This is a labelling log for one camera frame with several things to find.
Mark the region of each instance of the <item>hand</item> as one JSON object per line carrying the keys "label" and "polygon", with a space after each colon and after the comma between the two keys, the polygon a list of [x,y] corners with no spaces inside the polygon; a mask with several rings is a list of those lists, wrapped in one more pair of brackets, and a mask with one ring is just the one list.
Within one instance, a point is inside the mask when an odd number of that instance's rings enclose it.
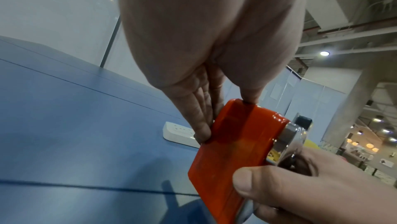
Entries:
{"label": "hand", "polygon": [[206,141],[225,76],[246,102],[292,58],[306,0],[120,0],[132,55]]}
{"label": "hand", "polygon": [[397,190],[329,152],[304,148],[298,170],[274,166],[237,170],[237,192],[252,199],[255,215],[270,223],[392,224]]}

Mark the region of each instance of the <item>blue table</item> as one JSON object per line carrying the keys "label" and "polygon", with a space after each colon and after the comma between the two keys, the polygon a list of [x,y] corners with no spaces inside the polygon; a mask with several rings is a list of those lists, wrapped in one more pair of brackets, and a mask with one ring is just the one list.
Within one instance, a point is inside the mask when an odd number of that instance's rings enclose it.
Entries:
{"label": "blue table", "polygon": [[[0,37],[0,223],[213,223],[158,90]],[[248,223],[260,223],[252,217]]]}

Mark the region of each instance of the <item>fingernail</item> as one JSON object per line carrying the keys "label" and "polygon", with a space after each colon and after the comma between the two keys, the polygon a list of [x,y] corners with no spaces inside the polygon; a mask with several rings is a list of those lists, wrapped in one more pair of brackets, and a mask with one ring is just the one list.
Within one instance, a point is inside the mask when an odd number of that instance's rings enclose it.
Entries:
{"label": "fingernail", "polygon": [[248,193],[252,189],[252,172],[248,168],[240,168],[233,174],[234,188],[240,192]]}

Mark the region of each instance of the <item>power outlet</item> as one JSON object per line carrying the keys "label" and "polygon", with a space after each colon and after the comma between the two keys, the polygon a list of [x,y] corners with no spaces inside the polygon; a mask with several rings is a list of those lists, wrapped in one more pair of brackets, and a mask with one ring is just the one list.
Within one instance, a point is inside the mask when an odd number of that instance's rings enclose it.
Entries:
{"label": "power outlet", "polygon": [[175,123],[166,122],[163,127],[164,139],[178,144],[199,148],[200,144],[194,138],[193,129]]}

